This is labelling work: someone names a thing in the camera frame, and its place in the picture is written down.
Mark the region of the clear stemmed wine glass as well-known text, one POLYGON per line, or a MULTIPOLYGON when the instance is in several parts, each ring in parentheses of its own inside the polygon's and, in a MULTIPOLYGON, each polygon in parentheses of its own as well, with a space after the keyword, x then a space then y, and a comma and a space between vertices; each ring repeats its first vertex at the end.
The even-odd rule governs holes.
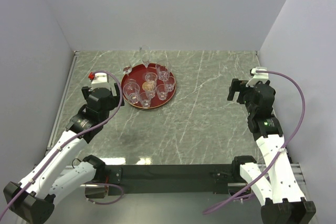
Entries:
POLYGON ((125 65, 122 67, 123 74, 129 75, 132 72, 132 66, 131 65, 125 65))

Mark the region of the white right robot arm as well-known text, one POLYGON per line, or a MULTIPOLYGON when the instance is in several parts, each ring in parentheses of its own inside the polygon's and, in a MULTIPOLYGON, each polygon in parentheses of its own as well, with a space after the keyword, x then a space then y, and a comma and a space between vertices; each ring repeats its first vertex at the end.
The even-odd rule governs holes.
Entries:
POLYGON ((247 123, 265 161, 262 172, 250 156, 235 157, 231 175, 246 181, 261 204, 263 223, 309 223, 316 213, 313 201, 306 200, 291 168, 279 120, 273 113, 275 90, 269 81, 233 79, 228 100, 237 93, 237 102, 248 112, 247 123))

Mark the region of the clear faceted tumbler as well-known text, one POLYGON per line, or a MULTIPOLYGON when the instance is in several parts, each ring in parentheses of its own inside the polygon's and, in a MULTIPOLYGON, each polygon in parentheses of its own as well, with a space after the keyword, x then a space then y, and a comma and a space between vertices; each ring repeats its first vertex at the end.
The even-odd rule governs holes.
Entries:
POLYGON ((155 68, 159 80, 166 81, 169 79, 171 73, 171 64, 169 62, 157 63, 155 68))
POLYGON ((123 93, 131 104, 136 104, 139 102, 139 92, 140 86, 134 79, 129 79, 125 82, 123 93))

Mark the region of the tall clear champagne flute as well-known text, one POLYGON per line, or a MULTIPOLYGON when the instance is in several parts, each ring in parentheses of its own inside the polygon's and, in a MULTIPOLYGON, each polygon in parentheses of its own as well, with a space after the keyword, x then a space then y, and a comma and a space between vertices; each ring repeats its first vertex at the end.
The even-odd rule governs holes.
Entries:
POLYGON ((145 80, 145 76, 148 73, 148 66, 151 63, 152 51, 149 46, 142 45, 139 47, 139 55, 140 55, 142 64, 145 66, 145 71, 142 75, 142 78, 145 80))

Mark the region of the small clear shot glass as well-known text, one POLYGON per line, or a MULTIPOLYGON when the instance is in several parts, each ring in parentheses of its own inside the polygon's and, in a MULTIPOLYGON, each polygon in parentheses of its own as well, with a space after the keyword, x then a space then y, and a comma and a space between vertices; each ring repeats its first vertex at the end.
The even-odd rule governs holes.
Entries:
POLYGON ((176 82, 173 76, 169 76, 168 79, 163 82, 168 92, 172 92, 174 90, 176 82))
POLYGON ((156 86, 156 93, 157 93, 157 97, 160 101, 164 101, 167 99, 168 96, 168 90, 166 88, 165 84, 159 84, 158 86, 156 86))
POLYGON ((153 81, 146 81, 142 85, 142 89, 145 91, 147 96, 151 99, 155 97, 156 94, 156 83, 153 81))
POLYGON ((157 82, 157 74, 154 72, 148 72, 145 74, 145 80, 146 82, 156 84, 157 82))
POLYGON ((147 109, 151 106, 151 97, 148 96, 146 92, 142 92, 139 94, 139 101, 143 108, 147 109))

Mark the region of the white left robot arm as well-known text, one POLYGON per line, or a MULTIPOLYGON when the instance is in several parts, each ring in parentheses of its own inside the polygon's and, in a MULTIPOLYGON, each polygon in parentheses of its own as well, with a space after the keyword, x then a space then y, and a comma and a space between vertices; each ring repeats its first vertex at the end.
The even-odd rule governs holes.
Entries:
POLYGON ((69 173, 61 176, 67 164, 86 147, 124 105, 120 83, 116 94, 105 87, 83 88, 86 103, 73 116, 58 143, 19 183, 8 183, 3 192, 10 210, 28 223, 45 223, 55 206, 82 184, 106 182, 106 164, 89 155, 69 173))

